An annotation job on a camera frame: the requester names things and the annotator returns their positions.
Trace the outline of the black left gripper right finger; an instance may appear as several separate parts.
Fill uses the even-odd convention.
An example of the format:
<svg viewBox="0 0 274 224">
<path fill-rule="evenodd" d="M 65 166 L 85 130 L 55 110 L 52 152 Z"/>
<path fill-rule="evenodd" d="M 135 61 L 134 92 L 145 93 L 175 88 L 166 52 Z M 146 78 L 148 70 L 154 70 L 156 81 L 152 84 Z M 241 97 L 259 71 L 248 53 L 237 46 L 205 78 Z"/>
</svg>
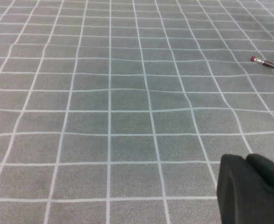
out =
<svg viewBox="0 0 274 224">
<path fill-rule="evenodd" d="M 274 161 L 260 155 L 249 154 L 246 161 L 256 170 L 262 179 L 274 189 Z"/>
</svg>

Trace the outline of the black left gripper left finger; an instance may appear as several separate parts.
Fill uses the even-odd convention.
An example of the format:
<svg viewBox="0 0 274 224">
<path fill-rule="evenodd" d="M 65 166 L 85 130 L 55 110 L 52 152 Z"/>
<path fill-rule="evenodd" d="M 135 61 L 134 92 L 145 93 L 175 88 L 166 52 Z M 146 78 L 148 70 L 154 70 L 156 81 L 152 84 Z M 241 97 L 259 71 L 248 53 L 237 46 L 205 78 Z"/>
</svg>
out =
<svg viewBox="0 0 274 224">
<path fill-rule="evenodd" d="M 217 199 L 223 224 L 274 224 L 274 189 L 246 158 L 221 157 Z"/>
</svg>

